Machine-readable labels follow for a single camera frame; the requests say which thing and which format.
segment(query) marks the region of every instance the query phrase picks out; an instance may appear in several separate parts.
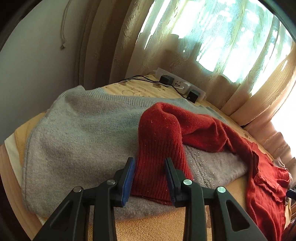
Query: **black cable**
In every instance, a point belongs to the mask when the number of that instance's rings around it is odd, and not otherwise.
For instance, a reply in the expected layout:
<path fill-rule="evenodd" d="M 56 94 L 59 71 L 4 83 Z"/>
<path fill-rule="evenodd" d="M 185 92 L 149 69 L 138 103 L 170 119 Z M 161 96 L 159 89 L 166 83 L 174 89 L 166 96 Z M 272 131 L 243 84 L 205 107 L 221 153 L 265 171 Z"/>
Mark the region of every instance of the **black cable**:
<path fill-rule="evenodd" d="M 145 79 L 147 79 L 147 80 L 137 79 L 136 77 L 142 77 L 142 78 L 145 78 Z M 126 80 L 140 80 L 140 81 L 145 81 L 145 82 L 149 82 L 149 83 L 162 84 L 162 83 L 159 83 L 159 81 L 151 80 L 151 79 L 149 79 L 149 78 L 147 78 L 147 77 L 145 77 L 145 76 L 143 76 L 143 75 L 135 75 L 135 76 L 130 77 L 130 78 L 127 78 L 127 79 L 122 79 L 122 80 L 118 81 L 118 83 L 121 82 L 121 81 L 126 81 Z M 182 96 L 184 99 L 186 99 L 186 97 L 184 97 L 179 91 L 177 91 L 177 93 L 178 93 L 180 96 Z"/>

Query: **gray sweater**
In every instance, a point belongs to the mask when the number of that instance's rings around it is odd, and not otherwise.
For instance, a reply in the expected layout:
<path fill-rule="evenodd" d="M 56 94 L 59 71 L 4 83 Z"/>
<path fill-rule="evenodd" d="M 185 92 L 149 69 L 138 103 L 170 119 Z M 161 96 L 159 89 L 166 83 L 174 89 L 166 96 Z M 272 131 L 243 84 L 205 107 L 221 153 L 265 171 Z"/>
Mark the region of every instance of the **gray sweater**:
<path fill-rule="evenodd" d="M 73 187 L 95 187 L 123 168 L 128 157 L 137 158 L 140 117 L 157 102 L 226 122 L 211 108 L 194 106 L 186 99 L 115 96 L 100 88 L 86 91 L 82 86 L 65 91 L 27 141 L 22 176 L 26 207 L 48 217 Z M 208 153 L 189 146 L 184 150 L 194 179 L 202 186 L 226 185 L 247 171 L 230 152 Z M 173 209 L 132 196 L 125 208 L 115 210 L 115 216 L 122 221 Z"/>

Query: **blue gripper pad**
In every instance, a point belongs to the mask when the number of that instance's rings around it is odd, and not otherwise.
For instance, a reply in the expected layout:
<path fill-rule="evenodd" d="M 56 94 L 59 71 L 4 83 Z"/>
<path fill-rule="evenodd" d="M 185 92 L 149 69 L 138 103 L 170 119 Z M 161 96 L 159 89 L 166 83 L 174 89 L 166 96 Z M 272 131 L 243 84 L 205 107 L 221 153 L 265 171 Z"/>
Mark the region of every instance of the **blue gripper pad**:
<path fill-rule="evenodd" d="M 126 175 L 126 178 L 122 185 L 122 197 L 121 197 L 122 206 L 125 206 L 125 204 L 128 201 L 129 195 L 131 193 L 131 186 L 133 184 L 135 169 L 136 169 L 136 161 L 134 158 L 129 157 L 124 167 L 124 172 L 126 172 L 126 174 L 124 173 L 124 175 Z"/>

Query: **ribbed cuff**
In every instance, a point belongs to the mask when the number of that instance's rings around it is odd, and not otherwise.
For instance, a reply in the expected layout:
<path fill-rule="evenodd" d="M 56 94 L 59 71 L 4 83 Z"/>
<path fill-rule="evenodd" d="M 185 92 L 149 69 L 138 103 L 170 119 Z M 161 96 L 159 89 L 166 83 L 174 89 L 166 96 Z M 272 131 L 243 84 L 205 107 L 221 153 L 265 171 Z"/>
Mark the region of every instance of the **ribbed cuff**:
<path fill-rule="evenodd" d="M 139 158 L 131 195 L 170 204 L 164 170 L 165 158 L 170 157 L 175 168 L 182 170 L 186 178 L 192 179 L 182 143 L 140 140 L 139 146 Z"/>

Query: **metal bolt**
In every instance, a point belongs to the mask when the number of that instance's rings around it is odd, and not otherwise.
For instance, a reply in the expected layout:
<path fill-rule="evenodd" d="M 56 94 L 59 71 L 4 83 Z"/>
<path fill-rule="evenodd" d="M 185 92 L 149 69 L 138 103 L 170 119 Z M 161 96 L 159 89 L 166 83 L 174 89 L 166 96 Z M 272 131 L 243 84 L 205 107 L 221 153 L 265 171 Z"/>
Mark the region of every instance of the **metal bolt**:
<path fill-rule="evenodd" d="M 81 192 L 81 190 L 82 190 L 82 187 L 80 187 L 80 186 L 73 188 L 73 192 Z"/>
<path fill-rule="evenodd" d="M 185 179 L 185 180 L 183 181 L 183 183 L 184 183 L 185 185 L 191 185 L 191 184 L 192 184 L 192 181 L 189 180 L 189 179 Z"/>
<path fill-rule="evenodd" d="M 226 189 L 225 189 L 225 187 L 217 187 L 217 191 L 220 193 L 225 193 Z"/>
<path fill-rule="evenodd" d="M 114 185 L 115 183 L 116 183 L 116 181 L 114 179 L 107 180 L 108 185 Z"/>

